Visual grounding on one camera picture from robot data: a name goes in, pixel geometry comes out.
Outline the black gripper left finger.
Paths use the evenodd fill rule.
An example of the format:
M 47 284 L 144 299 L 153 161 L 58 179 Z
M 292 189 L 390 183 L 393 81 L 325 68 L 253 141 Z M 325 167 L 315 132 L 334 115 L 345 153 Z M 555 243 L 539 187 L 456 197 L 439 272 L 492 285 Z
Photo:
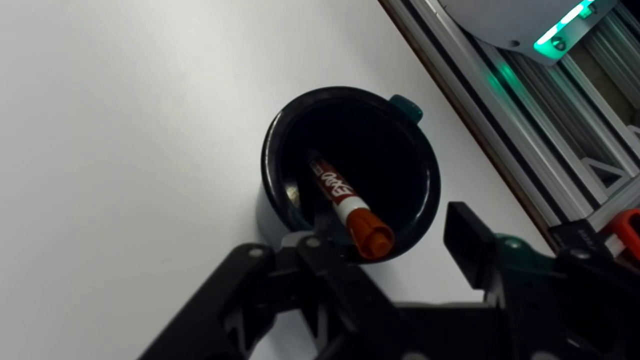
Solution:
M 276 316 L 300 310 L 317 360 L 397 360 L 381 289 L 328 239 L 289 231 L 283 245 L 240 243 L 138 360 L 250 360 Z

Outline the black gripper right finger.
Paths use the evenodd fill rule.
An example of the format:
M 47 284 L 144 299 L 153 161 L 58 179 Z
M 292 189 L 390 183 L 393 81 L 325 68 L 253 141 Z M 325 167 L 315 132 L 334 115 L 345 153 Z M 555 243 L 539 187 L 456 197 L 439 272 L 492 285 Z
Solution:
M 544 256 L 464 202 L 445 207 L 443 243 L 504 317 L 509 360 L 640 360 L 636 272 L 577 245 Z

